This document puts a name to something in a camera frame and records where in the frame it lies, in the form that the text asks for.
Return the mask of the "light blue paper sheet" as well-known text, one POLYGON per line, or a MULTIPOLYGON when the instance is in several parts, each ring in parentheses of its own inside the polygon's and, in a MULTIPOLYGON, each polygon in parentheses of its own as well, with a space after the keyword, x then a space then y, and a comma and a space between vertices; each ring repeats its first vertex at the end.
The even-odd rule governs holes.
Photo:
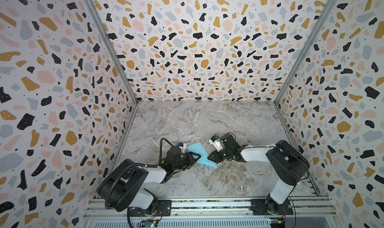
POLYGON ((200 155, 201 157, 198 159, 197 163, 207 165, 210 167, 217 167, 213 161, 208 160, 208 153, 203 147, 203 145, 199 143, 195 143, 188 146, 188 151, 193 152, 195 154, 200 155))

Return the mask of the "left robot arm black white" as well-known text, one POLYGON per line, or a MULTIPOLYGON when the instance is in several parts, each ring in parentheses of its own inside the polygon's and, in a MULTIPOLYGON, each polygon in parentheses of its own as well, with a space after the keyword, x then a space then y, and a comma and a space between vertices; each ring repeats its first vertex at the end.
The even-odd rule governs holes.
POLYGON ((144 164, 124 160, 99 185, 98 195, 105 208, 117 212, 135 209, 147 216, 159 209, 159 198, 145 184, 164 184, 175 174, 190 169, 202 156, 187 150, 183 143, 172 145, 166 157, 160 155, 157 164, 144 164))

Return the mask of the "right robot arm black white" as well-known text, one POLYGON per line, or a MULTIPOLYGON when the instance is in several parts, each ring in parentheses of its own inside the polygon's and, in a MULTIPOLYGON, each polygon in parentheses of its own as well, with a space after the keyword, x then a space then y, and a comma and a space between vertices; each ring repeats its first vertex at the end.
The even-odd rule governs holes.
POLYGON ((230 133, 212 136, 209 143, 215 147, 208 160, 220 163, 224 160, 236 162, 267 162, 272 165, 279 179, 266 198, 265 207, 276 214, 302 177, 309 172, 310 164, 299 151, 287 141, 280 140, 270 145, 239 145, 230 133))

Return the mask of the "left green circuit board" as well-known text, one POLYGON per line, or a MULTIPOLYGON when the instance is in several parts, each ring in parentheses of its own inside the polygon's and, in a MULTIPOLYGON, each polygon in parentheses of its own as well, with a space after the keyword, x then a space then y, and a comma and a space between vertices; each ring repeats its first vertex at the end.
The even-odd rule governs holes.
POLYGON ((159 226, 159 220, 142 220, 138 223, 139 228, 157 228, 159 226))

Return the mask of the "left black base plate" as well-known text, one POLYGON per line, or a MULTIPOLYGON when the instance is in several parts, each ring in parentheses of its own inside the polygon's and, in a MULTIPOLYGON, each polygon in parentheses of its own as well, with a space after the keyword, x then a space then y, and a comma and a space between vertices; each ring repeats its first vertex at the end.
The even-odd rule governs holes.
POLYGON ((131 217, 169 217, 171 215, 172 200, 155 200, 147 209, 131 208, 131 217))

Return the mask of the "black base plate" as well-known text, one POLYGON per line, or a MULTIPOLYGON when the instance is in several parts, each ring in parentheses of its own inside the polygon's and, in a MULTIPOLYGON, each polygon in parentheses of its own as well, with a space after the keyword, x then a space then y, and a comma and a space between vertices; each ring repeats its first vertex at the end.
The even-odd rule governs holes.
POLYGON ((268 215, 293 215, 293 206, 288 200, 285 200, 281 205, 278 205, 272 199, 252 199, 251 208, 254 216, 268 216, 268 215))
POLYGON ((172 200, 155 200, 147 209, 131 208, 131 217, 169 217, 171 215, 172 200))

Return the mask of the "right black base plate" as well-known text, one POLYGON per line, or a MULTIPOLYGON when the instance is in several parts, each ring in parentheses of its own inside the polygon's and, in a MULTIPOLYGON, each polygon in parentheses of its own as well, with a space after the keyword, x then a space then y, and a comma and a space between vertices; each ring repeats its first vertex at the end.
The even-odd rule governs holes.
POLYGON ((254 216, 268 216, 268 215, 293 215, 293 206, 288 200, 285 200, 281 205, 278 205, 272 199, 252 199, 251 208, 254 216))

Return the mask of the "aluminium front rail frame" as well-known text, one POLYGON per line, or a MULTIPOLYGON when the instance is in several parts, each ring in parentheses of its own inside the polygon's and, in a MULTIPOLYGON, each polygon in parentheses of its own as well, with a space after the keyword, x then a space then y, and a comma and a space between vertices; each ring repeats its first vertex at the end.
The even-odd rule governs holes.
POLYGON ((131 217, 128 211, 106 210, 101 199, 91 200, 83 228, 138 228, 142 220, 159 220, 158 228, 270 228, 270 218, 284 218, 286 228, 341 228, 327 197, 290 197, 293 215, 254 216, 252 199, 260 197, 175 197, 169 217, 131 217))

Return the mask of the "left aluminium corner post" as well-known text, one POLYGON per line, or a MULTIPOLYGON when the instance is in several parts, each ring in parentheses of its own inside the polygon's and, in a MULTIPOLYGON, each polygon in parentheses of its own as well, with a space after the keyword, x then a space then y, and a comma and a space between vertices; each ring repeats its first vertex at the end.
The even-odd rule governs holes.
POLYGON ((117 56, 117 54, 116 54, 116 52, 115 52, 115 50, 114 50, 114 48, 110 42, 108 34, 103 27, 102 21, 101 21, 99 15, 98 15, 98 12, 97 12, 97 8, 94 6, 94 3, 92 0, 83 0, 83 1, 85 3, 86 9, 88 10, 88 12, 90 14, 90 17, 92 18, 92 20, 94 22, 95 28, 97 29, 97 31, 100 35, 100 38, 101 38, 102 42, 104 43, 106 50, 107 50, 110 58, 112 59, 113 64, 115 65, 115 67, 117 69, 117 73, 120 75, 122 83, 127 90, 129 101, 132 103, 133 107, 136 107, 138 105, 138 101, 134 96, 134 93, 131 89, 131 86, 130 86, 129 81, 126 77, 126 74, 122 68, 121 63, 119 62, 118 56, 117 56))

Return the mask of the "aluminium corner post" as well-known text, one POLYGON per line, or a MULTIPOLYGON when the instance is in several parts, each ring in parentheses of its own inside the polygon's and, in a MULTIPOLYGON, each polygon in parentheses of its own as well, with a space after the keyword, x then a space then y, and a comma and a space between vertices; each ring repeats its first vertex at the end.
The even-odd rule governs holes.
POLYGON ((304 44, 302 50, 300 51, 297 59, 295 60, 295 63, 293 65, 293 68, 287 75, 286 80, 283 83, 282 88, 280 89, 275 101, 274 105, 278 106, 279 102, 283 99, 284 93, 287 91, 290 82, 294 79, 294 75, 300 68, 303 60, 305 59, 307 53, 309 52, 310 48, 313 46, 314 42, 317 39, 318 34, 320 33, 322 26, 324 25, 325 21, 327 20, 329 14, 331 13, 333 7, 335 6, 336 2, 338 0, 327 0, 327 3, 325 7, 322 10, 322 13, 320 14, 318 21, 315 23, 315 26, 313 30, 311 31, 306 43, 304 44))
POLYGON ((117 69, 117 73, 120 75, 122 83, 127 90, 129 101, 132 103, 133 107, 136 107, 138 105, 138 101, 134 96, 134 93, 131 89, 131 86, 130 86, 129 81, 126 77, 126 74, 122 68, 121 63, 119 62, 118 56, 117 56, 117 54, 116 54, 116 52, 115 52, 115 50, 114 50, 114 48, 110 42, 108 34, 103 27, 102 21, 101 21, 99 15, 98 15, 98 12, 97 12, 97 8, 94 6, 94 3, 92 0, 83 0, 83 1, 85 3, 86 9, 88 10, 88 12, 90 14, 90 17, 92 18, 92 20, 94 22, 95 28, 97 29, 97 31, 100 35, 100 38, 101 38, 102 42, 104 43, 106 50, 107 50, 110 58, 112 59, 113 64, 115 65, 115 67, 117 69))

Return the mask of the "right aluminium corner post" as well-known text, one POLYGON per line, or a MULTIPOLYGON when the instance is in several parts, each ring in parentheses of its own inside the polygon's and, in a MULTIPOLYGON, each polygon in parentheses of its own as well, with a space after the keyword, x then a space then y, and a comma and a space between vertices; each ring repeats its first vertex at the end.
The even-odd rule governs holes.
POLYGON ((315 23, 315 26, 313 30, 311 31, 306 43, 304 44, 302 50, 300 51, 297 59, 295 60, 295 63, 293 65, 293 68, 287 75, 286 80, 283 83, 282 88, 280 89, 275 101, 274 105, 278 106, 279 102, 283 99, 284 93, 287 91, 290 82, 294 79, 294 75, 300 68, 303 60, 305 59, 307 53, 309 52, 310 48, 313 46, 314 42, 317 39, 318 34, 320 33, 322 26, 324 25, 325 21, 327 20, 329 14, 331 13, 333 7, 335 6, 336 2, 338 0, 327 0, 327 3, 325 7, 322 10, 322 13, 320 14, 318 21, 315 23))

